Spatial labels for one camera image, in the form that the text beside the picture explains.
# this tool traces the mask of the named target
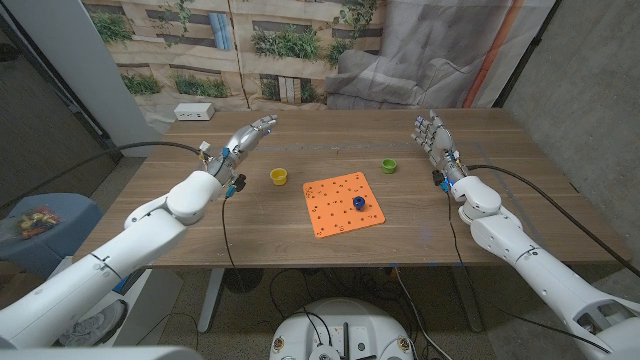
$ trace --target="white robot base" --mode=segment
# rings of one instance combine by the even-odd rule
[[[357,299],[328,298],[303,307],[280,324],[269,358],[409,360],[412,346],[402,325],[382,309]]]

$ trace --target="screw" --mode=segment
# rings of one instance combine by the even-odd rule
[[[398,347],[400,348],[400,350],[407,352],[410,349],[410,345],[409,345],[409,340],[407,340],[406,338],[402,338],[398,340]]]

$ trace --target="orange pipe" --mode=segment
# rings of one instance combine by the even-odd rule
[[[513,26],[513,23],[516,21],[516,18],[518,17],[518,13],[522,8],[523,3],[524,3],[524,0],[513,0],[513,3],[511,4],[509,11],[507,11],[507,14],[504,16],[504,21],[502,21],[502,25],[500,25],[500,29],[498,29],[498,33],[496,34],[495,39],[493,39],[493,44],[491,44],[491,48],[489,48],[489,52],[487,53],[487,56],[485,56],[484,61],[482,62],[480,71],[478,71],[478,74],[476,75],[475,80],[473,80],[473,84],[471,84],[471,88],[469,88],[467,97],[464,99],[464,102],[462,103],[463,108],[469,108],[473,104],[473,100],[475,100],[476,95],[478,94],[478,91],[480,91],[480,87],[482,86],[484,79],[487,77],[487,74],[489,73],[489,69],[491,68],[491,65],[496,60],[496,57],[498,57],[498,52],[500,51],[502,44],[504,44],[504,41],[507,38],[507,35],[509,35],[509,32],[511,31],[511,27]]]

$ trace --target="green plant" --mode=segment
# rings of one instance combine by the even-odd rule
[[[331,65],[331,68],[338,66],[338,58],[343,52],[353,48],[353,41],[345,41],[342,39],[333,39],[333,42],[329,45],[327,50],[327,62]]]
[[[318,91],[316,90],[315,86],[311,85],[311,83],[303,82],[302,84],[300,84],[300,90],[300,100],[303,103],[314,102],[318,100]]]
[[[188,2],[192,3],[194,1],[195,0],[178,0],[178,2],[173,4],[177,10],[178,22],[182,25],[182,33],[180,34],[180,38],[178,39],[176,44],[182,41],[182,39],[184,39],[186,34],[189,32],[189,29],[187,29],[187,24],[189,23],[189,17],[191,16],[191,9],[189,9],[185,4]],[[160,5],[159,7],[161,10],[164,10],[164,14],[158,16],[158,25],[155,25],[154,27],[156,29],[160,29],[163,34],[167,35],[169,34],[169,27],[173,26],[173,24],[169,22],[169,19],[171,19],[174,14],[173,7],[171,6],[171,4],[169,4],[168,1],[166,1],[164,5]],[[172,45],[174,45],[174,43],[167,43],[167,47],[171,47]]]
[[[222,80],[198,79],[191,74],[175,74],[172,77],[180,94],[216,98],[229,96],[229,89]]]
[[[270,80],[270,79],[261,80],[260,88],[262,89],[263,98],[267,100],[276,100],[276,101],[280,100],[280,90],[278,89],[278,83],[275,80]]]
[[[294,57],[316,61],[320,55],[320,39],[315,30],[309,28],[297,33],[293,25],[288,25],[283,31],[267,33],[256,30],[251,36],[256,54],[275,58]]]
[[[162,85],[151,75],[120,75],[124,85],[133,95],[157,94],[162,89]]]
[[[333,24],[338,25],[342,21],[353,26],[351,39],[356,40],[369,26],[373,14],[378,10],[378,0],[348,0],[345,7],[346,11],[340,10],[340,16],[333,18]]]
[[[89,14],[93,25],[105,44],[131,40],[131,31],[127,28],[124,16],[102,11]]]

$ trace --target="yellow cup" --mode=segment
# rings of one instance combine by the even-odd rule
[[[285,169],[273,169],[269,176],[271,176],[271,180],[273,180],[274,185],[284,185],[287,183],[287,170]]]

